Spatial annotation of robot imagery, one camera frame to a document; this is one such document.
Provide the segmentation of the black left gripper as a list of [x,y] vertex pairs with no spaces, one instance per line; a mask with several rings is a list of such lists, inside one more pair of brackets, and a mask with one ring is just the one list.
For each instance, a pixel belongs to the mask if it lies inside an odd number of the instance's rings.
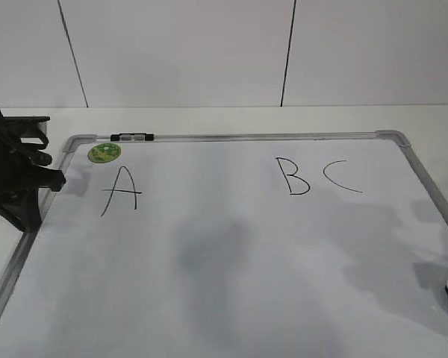
[[49,138],[19,138],[13,135],[0,111],[0,216],[22,232],[41,225],[38,192],[59,192],[66,179],[50,169],[52,156],[46,153]]

